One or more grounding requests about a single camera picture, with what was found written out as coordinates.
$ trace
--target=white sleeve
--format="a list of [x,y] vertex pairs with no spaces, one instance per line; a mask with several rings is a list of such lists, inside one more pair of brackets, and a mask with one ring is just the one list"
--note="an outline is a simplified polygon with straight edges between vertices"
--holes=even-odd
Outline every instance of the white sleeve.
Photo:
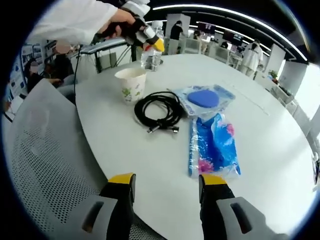
[[248,44],[246,47],[245,47],[245,50],[243,51],[243,55],[246,55],[248,52],[249,52],[249,49],[251,48],[252,44]]
[[264,53],[262,52],[261,47],[260,47],[259,53],[260,53],[259,60],[260,60],[260,63],[261,63],[263,61],[263,59],[264,59]]
[[28,39],[90,44],[117,8],[96,0],[60,0],[43,15]]

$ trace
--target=pink item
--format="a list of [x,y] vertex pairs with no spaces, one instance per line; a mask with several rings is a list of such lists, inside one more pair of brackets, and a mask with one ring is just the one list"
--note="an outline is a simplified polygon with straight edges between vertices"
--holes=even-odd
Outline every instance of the pink item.
[[214,164],[208,160],[199,158],[198,171],[199,173],[212,173],[214,171]]
[[228,124],[226,126],[226,131],[228,132],[228,134],[230,134],[232,137],[234,136],[235,134],[235,129],[234,129],[234,126],[232,126],[232,124]]

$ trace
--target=poster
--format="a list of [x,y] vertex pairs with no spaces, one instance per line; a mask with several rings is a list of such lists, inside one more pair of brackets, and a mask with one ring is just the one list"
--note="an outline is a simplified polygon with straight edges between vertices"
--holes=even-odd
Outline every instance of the poster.
[[13,99],[16,96],[19,96],[20,94],[27,95],[27,86],[23,75],[23,68],[20,55],[18,55],[15,58],[8,84]]
[[34,57],[34,49],[32,44],[25,43],[21,49],[21,61],[23,67]]

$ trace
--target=table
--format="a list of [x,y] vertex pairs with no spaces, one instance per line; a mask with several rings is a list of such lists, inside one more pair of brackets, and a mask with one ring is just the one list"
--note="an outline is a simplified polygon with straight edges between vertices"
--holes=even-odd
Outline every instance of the table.
[[234,61],[236,61],[236,65],[234,66],[234,68],[238,69],[239,65],[242,63],[243,58],[233,52],[230,52],[230,58],[232,58]]
[[[265,214],[277,233],[291,233],[307,214],[315,194],[311,149],[289,112],[260,85],[236,69],[200,54],[164,56],[157,72],[148,72],[144,95],[167,88],[219,84],[235,94],[225,110],[235,129],[242,175],[228,182]],[[135,213],[169,240],[200,240],[199,185],[188,177],[189,121],[173,134],[147,129],[125,105],[114,74],[130,63],[104,71],[76,86],[76,104],[84,134],[107,178],[136,173]],[[159,108],[147,110],[160,117]]]

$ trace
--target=person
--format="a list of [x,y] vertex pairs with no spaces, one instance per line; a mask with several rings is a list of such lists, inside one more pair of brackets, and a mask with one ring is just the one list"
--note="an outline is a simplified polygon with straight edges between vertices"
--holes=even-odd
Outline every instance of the person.
[[255,39],[254,42],[248,44],[244,50],[243,60],[239,68],[240,72],[251,77],[257,70],[258,65],[262,62],[263,55],[260,41]]
[[[97,0],[60,0],[35,25],[29,40],[66,40],[71,44],[89,45],[96,33],[103,33],[111,23],[132,25],[131,13]],[[115,28],[110,38],[120,37]]]
[[46,79],[53,79],[53,75],[54,75],[54,67],[51,63],[46,63],[44,65],[44,71],[42,74]]
[[224,41],[223,43],[221,43],[221,47],[224,49],[228,48],[228,43],[226,41]]
[[194,40],[197,40],[199,43],[200,43],[200,49],[201,49],[201,52],[204,54],[204,52],[206,51],[207,49],[207,45],[204,44],[204,42],[202,41],[201,39],[201,32],[199,30],[195,30],[194,33],[193,33],[193,39]]
[[182,21],[179,20],[171,28],[168,55],[173,55],[177,53],[180,34],[182,34],[183,36],[185,35],[182,29]]
[[6,86],[5,86],[5,91],[4,91],[4,96],[2,98],[2,110],[4,112],[8,111],[10,106],[11,106],[11,102],[9,101],[9,97],[10,97],[10,79],[7,80]]
[[36,59],[31,58],[24,66],[24,76],[27,78],[27,92],[30,93],[32,89],[42,80],[47,79],[49,83],[51,83],[57,90],[68,97],[74,92],[73,83],[74,83],[74,75],[70,75],[69,77],[61,80],[59,78],[45,78],[37,73],[38,64]]
[[57,52],[53,64],[55,70],[55,77],[58,79],[65,79],[69,75],[74,74],[71,61],[66,54],[61,54]]
[[200,35],[201,35],[200,31],[199,30],[195,30],[194,33],[193,33],[193,39],[201,41]]

